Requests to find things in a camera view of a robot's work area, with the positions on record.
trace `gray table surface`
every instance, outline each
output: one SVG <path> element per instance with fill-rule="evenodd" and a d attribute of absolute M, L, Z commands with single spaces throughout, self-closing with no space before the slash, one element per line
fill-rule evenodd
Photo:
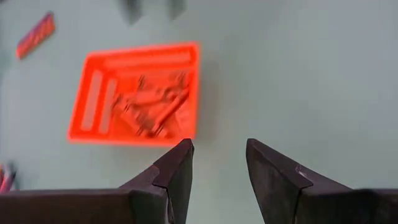
<path fill-rule="evenodd" d="M 23 189 L 116 187 L 166 149 L 69 144 L 88 52 L 202 44 L 200 117 L 187 223 L 262 223 L 247 138 L 350 187 L 398 187 L 398 1 L 187 0 L 168 19 L 144 1 L 128 26 L 116 1 L 0 4 L 0 158 Z M 23 61 L 18 40 L 48 11 L 57 31 Z"/>

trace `red object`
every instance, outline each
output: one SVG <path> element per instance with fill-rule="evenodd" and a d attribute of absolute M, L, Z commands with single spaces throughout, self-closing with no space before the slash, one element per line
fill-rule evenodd
<path fill-rule="evenodd" d="M 199 58 L 196 42 L 89 54 L 68 139 L 152 146 L 193 139 Z"/>
<path fill-rule="evenodd" d="M 33 51 L 47 37 L 55 31 L 53 12 L 48 12 L 39 23 L 22 38 L 17 46 L 16 55 L 19 59 L 24 58 Z"/>

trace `dark object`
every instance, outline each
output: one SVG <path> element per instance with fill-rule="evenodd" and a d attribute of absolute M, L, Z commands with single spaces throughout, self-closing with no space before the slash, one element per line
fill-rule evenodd
<path fill-rule="evenodd" d="M 142 16 L 142 0 L 119 0 L 119 6 L 129 24 L 133 24 Z"/>
<path fill-rule="evenodd" d="M 250 181 L 266 224 L 398 223 L 398 190 L 353 190 L 248 139 Z"/>
<path fill-rule="evenodd" d="M 192 157 L 192 142 L 184 139 L 118 189 L 23 190 L 0 195 L 1 223 L 184 224 Z"/>
<path fill-rule="evenodd" d="M 176 19 L 187 7 L 187 0 L 168 0 L 168 2 L 171 19 Z"/>

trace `orange tray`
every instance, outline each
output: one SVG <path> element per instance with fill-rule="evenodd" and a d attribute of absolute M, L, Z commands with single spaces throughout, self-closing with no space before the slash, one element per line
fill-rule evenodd
<path fill-rule="evenodd" d="M 199 62 L 196 42 L 89 54 L 68 139 L 151 146 L 193 139 Z"/>

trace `object in tray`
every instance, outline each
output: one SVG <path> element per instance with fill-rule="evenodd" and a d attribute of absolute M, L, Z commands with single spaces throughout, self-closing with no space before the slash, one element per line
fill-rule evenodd
<path fill-rule="evenodd" d="M 144 136 L 151 138 L 157 136 L 171 137 L 174 134 L 167 131 L 167 126 L 171 124 L 166 125 L 165 122 L 174 115 L 187 99 L 189 91 L 184 89 L 178 92 L 170 88 L 167 90 L 163 93 L 157 93 L 158 90 L 156 90 L 145 91 L 144 93 L 137 91 L 127 96 L 119 95 L 113 103 L 113 115 L 128 124 L 138 136 L 144 134 Z M 146 95 L 146 97 L 142 99 L 139 95 Z M 152 105 L 142 108 L 142 105 L 149 103 L 152 103 Z M 152 113 L 152 116 L 150 116 L 148 111 L 151 110 L 158 112 Z"/>

